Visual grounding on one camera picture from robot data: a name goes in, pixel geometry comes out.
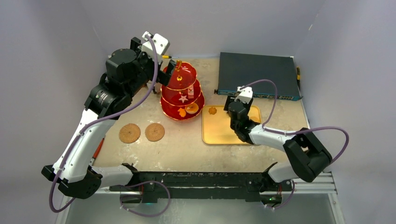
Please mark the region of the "red three-tier cake stand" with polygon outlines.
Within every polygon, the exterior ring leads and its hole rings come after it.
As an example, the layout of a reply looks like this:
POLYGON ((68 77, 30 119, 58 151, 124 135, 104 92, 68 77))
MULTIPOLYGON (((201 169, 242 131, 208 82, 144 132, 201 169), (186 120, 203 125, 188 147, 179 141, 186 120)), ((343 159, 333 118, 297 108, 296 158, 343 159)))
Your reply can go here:
POLYGON ((181 60, 176 61, 176 66, 172 72, 172 77, 167 86, 162 85, 161 88, 161 108, 166 116, 174 120, 188 120, 192 119, 200 114, 204 105, 205 97, 201 89, 201 84, 197 79, 196 69, 188 62, 181 60), (187 95, 188 88, 193 86, 195 92, 195 98, 189 99, 188 102, 182 104, 179 101, 181 95, 187 95), (180 107, 197 103, 199 111, 196 114, 186 114, 184 118, 181 118, 178 113, 180 107))

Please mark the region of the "pink layered cake slice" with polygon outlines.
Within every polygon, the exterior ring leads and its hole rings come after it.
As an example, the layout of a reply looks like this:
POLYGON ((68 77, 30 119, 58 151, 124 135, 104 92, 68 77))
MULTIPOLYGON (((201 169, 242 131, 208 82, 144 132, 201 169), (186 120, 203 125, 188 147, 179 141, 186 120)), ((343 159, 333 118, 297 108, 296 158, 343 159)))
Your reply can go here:
POLYGON ((194 92, 194 87, 193 86, 188 88, 187 95, 188 95, 188 99, 194 99, 195 98, 195 92, 194 92))

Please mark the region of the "white-iced star cookie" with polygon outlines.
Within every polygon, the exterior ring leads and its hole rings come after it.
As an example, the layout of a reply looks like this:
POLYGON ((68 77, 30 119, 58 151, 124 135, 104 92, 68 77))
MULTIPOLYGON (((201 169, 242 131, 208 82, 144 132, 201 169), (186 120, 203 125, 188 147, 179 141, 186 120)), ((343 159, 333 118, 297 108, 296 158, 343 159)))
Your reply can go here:
POLYGON ((187 95, 181 95, 180 98, 179 98, 179 101, 180 101, 182 104, 185 104, 186 102, 189 101, 188 96, 187 96, 187 95))

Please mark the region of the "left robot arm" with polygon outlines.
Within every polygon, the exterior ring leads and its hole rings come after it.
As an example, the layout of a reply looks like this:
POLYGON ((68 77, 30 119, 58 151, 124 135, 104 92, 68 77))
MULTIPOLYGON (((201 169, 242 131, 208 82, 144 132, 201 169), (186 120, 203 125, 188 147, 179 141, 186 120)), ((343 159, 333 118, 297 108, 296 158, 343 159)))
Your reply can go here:
POLYGON ((133 96, 146 85, 167 84, 168 72, 160 70, 163 51, 156 49, 118 49, 106 60, 106 71, 89 94, 73 138, 61 157, 42 168, 42 175, 51 182, 49 199, 55 190, 71 199, 86 199, 98 189, 122 185, 133 191, 139 186, 132 165, 96 167, 90 164, 99 142, 120 115, 135 108, 133 96))

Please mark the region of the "yellow frosted donut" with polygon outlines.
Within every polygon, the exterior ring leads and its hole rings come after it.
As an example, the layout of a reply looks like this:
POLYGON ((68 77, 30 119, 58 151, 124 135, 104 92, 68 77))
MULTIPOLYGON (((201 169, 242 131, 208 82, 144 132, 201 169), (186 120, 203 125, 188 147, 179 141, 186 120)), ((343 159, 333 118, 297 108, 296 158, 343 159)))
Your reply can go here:
POLYGON ((187 114, 196 114, 199 111, 199 106, 197 103, 192 103, 190 105, 185 106, 184 110, 187 114))

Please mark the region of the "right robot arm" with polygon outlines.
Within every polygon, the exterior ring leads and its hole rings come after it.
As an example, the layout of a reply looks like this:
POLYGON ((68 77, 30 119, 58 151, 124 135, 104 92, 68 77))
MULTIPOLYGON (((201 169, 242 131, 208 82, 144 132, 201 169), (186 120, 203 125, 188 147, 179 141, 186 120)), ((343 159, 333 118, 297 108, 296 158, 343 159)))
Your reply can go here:
POLYGON ((273 128, 250 119, 251 102, 243 103, 228 96, 224 106, 231 119, 230 127, 239 140, 251 145, 264 145, 282 152, 287 162, 269 166, 262 177, 263 186, 273 190, 280 182, 300 178, 312 182, 332 162, 332 156, 320 140, 307 128, 293 133, 273 128))

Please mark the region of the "orange fish-shaped cake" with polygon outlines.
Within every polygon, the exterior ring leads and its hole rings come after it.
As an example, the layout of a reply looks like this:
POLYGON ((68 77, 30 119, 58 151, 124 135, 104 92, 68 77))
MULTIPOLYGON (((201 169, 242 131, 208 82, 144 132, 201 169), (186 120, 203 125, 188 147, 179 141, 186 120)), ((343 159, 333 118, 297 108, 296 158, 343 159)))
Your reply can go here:
POLYGON ((178 113, 179 113, 179 116, 180 116, 181 118, 184 118, 184 117, 186 116, 186 114, 187 114, 187 112, 186 112, 186 110, 185 110, 184 107, 180 107, 180 108, 178 109, 178 113))

